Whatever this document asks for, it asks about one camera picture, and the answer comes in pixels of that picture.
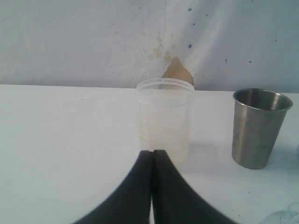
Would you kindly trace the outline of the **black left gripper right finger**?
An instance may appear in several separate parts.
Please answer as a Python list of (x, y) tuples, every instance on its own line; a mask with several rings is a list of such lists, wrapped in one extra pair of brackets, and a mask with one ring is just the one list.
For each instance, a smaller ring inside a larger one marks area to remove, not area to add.
[(164, 150), (154, 150), (152, 202), (156, 224), (234, 224), (199, 196)]

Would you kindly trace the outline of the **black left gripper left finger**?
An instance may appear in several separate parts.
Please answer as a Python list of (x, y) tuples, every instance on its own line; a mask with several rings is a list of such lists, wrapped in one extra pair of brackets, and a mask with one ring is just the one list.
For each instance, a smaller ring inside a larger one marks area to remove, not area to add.
[(150, 222), (153, 153), (141, 151), (116, 190), (77, 224), (148, 224)]

